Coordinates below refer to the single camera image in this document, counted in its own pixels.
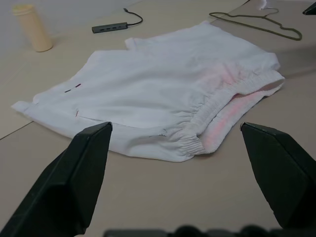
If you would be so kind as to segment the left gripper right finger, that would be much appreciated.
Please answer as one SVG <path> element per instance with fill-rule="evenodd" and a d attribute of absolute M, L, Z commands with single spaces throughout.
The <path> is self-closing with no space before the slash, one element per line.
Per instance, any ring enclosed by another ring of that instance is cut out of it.
<path fill-rule="evenodd" d="M 289 134 L 245 122 L 241 125 L 251 167 L 282 228 L 316 228 L 316 160 Z"/>

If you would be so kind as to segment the cream plastic bottle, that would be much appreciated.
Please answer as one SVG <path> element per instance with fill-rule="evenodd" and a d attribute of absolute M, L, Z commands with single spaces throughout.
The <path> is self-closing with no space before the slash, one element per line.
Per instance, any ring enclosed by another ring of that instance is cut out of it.
<path fill-rule="evenodd" d="M 53 47 L 52 41 L 44 28 L 35 7 L 31 4 L 18 4 L 12 8 L 12 13 L 31 43 L 34 51 L 45 52 Z"/>

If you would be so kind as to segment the white garment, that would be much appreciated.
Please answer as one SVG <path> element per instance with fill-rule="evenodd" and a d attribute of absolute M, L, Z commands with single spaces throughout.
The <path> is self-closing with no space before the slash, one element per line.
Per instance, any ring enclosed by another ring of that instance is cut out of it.
<path fill-rule="evenodd" d="M 69 138 L 109 121 L 111 151 L 183 162 L 215 152 L 285 81 L 274 53 L 207 21 L 125 44 L 93 52 L 72 78 L 12 108 Z"/>

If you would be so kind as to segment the olive wire hanger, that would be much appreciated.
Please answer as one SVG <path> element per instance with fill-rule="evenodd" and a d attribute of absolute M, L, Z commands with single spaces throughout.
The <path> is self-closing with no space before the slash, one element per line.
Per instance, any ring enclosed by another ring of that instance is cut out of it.
<path fill-rule="evenodd" d="M 275 21 L 275 20 L 273 20 L 273 19 L 268 17 L 269 15 L 273 15 L 273 14 L 279 13 L 279 9 L 273 8 L 273 7 L 268 7 L 266 9 L 273 10 L 273 12 L 270 12 L 270 13 L 265 14 L 265 15 L 245 15 L 245 14 L 231 15 L 231 14 L 225 13 L 225 12 L 211 12 L 211 13 L 209 13 L 209 16 L 213 17 L 213 18 L 216 18 L 217 20 L 222 20 L 222 21 L 225 21 L 225 22 L 228 22 L 228 23 L 232 23 L 232 24 L 243 26 L 243 27 L 259 30 L 259 31 L 266 32 L 266 33 L 269 33 L 269 34 L 273 34 L 273 35 L 276 35 L 276 36 L 279 36 L 279 37 L 282 37 L 282 38 L 286 38 L 286 39 L 289 39 L 289 40 L 294 40 L 294 41 L 301 41 L 302 40 L 303 35 L 302 35 L 302 33 L 300 31 L 298 31 L 298 30 L 296 30 L 294 28 L 284 27 L 280 22 L 277 22 L 277 21 Z M 242 18 L 243 17 L 243 18 L 263 19 L 263 20 L 269 21 L 269 22 L 277 25 L 283 31 L 289 31 L 289 32 L 295 33 L 297 35 L 297 37 L 284 35 L 284 34 L 281 34 L 281 33 L 278 33 L 278 32 L 272 31 L 272 30 L 269 30 L 269 29 L 260 28 L 260 27 L 249 25 L 249 24 L 245 24 L 245 23 L 242 23 L 242 22 L 239 22 L 239 21 L 229 20 L 229 19 L 220 17 L 219 15 L 223 15 L 223 16 L 226 16 L 226 17 L 229 17 L 229 18 Z"/>

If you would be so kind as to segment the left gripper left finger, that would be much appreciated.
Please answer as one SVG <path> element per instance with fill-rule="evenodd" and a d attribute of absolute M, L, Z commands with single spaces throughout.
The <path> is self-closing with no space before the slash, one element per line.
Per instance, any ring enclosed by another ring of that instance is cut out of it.
<path fill-rule="evenodd" d="M 76 237 L 90 226 L 102 187 L 113 126 L 75 135 L 41 173 L 0 237 Z"/>

